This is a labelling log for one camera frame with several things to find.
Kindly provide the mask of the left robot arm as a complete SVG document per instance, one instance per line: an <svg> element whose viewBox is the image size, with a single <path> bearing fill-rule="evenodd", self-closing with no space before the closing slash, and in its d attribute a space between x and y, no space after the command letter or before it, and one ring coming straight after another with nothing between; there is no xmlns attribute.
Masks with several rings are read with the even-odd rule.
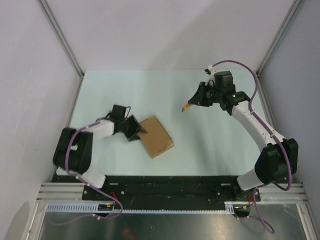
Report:
<svg viewBox="0 0 320 240"><path fill-rule="evenodd" d="M110 196L111 188L104 184L106 176L92 164L93 143L122 133L129 142L139 140L147 131L134 115L130 106L113 105L112 110L94 123L81 128L65 127L61 131L53 164L68 175L93 186L93 194L100 200Z"/></svg>

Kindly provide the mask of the brown cardboard express box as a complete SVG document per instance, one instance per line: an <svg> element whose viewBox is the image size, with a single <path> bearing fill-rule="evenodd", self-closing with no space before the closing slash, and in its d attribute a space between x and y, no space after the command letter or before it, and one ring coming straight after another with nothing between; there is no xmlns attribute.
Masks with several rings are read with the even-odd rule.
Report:
<svg viewBox="0 0 320 240"><path fill-rule="evenodd" d="M140 132L138 136L152 159L175 146L174 141L155 115L141 121L140 125L146 133Z"/></svg>

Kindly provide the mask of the right aluminium frame post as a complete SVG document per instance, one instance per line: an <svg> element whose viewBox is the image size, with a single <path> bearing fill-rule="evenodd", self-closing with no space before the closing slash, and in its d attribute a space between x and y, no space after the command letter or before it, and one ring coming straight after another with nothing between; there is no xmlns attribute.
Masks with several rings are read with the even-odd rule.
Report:
<svg viewBox="0 0 320 240"><path fill-rule="evenodd" d="M280 46L282 40L286 36L287 32L289 31L291 25L293 24L295 18L297 17L298 13L300 12L305 0L294 0L287 11L283 21L281 22L270 46L268 47L265 55L262 58L257 70L256 75L259 78L263 71L265 70L266 66L272 59L273 55L275 54L276 50Z"/></svg>

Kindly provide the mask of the left aluminium frame post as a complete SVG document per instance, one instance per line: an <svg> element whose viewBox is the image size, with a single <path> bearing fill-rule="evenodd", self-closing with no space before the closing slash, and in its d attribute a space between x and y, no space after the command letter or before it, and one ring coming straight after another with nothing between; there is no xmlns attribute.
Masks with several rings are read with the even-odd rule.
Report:
<svg viewBox="0 0 320 240"><path fill-rule="evenodd" d="M81 66L70 46L68 43L68 40L63 33L63 30L57 21L57 18L55 17L54 12L52 11L49 3L47 0L37 0L37 3L42 10L45 18L47 19L50 27L52 28L57 40L59 41L63 51L65 52L67 58L69 59L73 69L75 70L77 76L79 77L80 80L83 79L84 77L84 72L81 69Z"/></svg>

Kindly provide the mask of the yellow utility knife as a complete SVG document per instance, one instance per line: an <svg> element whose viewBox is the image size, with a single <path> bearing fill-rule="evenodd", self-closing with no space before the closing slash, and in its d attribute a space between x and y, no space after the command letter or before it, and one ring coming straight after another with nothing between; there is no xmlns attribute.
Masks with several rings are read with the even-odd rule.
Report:
<svg viewBox="0 0 320 240"><path fill-rule="evenodd" d="M192 106L193 106L192 104L186 103L186 104L182 107L181 112L183 113L183 112L187 111L187 110L190 109Z"/></svg>

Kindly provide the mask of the aluminium frame post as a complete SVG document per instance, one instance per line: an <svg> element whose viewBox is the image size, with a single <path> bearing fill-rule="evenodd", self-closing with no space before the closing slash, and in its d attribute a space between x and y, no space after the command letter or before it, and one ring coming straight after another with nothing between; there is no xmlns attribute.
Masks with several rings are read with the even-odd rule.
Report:
<svg viewBox="0 0 320 240"><path fill-rule="evenodd" d="M57 21L57 18L55 17L54 12L52 11L49 3L47 0L37 0L37 3L42 10L45 18L47 19L50 27L52 28L57 40L59 41L63 51L65 52L67 58L69 59L73 69L75 70L77 76L79 77L80 80L83 79L84 77L84 72L81 69L81 66L70 46L68 43L68 40L63 33L63 30Z"/></svg>
<svg viewBox="0 0 320 240"><path fill-rule="evenodd" d="M297 17L298 13L300 12L305 0L294 0L287 11L283 21L281 22L270 46L268 47L265 55L262 58L257 70L256 75L259 78L263 71L265 70L266 66L272 59L273 55L275 54L276 50L280 46L282 40L286 36L287 32L289 31L291 25L293 24L295 18Z"/></svg>

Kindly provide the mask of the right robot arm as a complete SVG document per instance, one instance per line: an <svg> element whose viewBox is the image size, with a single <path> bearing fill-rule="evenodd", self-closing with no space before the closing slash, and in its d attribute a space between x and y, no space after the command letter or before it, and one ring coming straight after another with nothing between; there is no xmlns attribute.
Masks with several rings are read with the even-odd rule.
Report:
<svg viewBox="0 0 320 240"><path fill-rule="evenodd" d="M282 190L288 191L297 172L297 141L285 138L257 114L253 99L245 92L236 90L230 71L215 72L207 68L205 73L208 80L199 83L187 105L210 107L218 104L244 127L260 151L253 169L236 178L230 188L231 196L242 201L249 190L269 184L278 186L278 181L284 178L288 183Z"/></svg>

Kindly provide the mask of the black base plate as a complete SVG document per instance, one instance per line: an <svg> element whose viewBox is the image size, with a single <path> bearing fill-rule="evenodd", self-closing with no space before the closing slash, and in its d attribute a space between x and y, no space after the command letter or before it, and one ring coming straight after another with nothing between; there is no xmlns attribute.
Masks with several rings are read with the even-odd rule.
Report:
<svg viewBox="0 0 320 240"><path fill-rule="evenodd" d="M236 176L107 176L102 192L116 209L221 210L225 202L248 202L258 191L242 191Z"/></svg>

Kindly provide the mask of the aluminium front rail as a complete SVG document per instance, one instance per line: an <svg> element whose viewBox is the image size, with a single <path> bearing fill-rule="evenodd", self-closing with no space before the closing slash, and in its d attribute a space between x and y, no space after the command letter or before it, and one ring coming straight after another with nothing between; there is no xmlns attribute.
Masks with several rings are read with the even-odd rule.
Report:
<svg viewBox="0 0 320 240"><path fill-rule="evenodd" d="M37 200L48 202L84 201L88 195L83 183L42 183ZM307 204L308 197L302 183L292 184L290 190L283 191L275 185L259 188L257 195L260 204Z"/></svg>

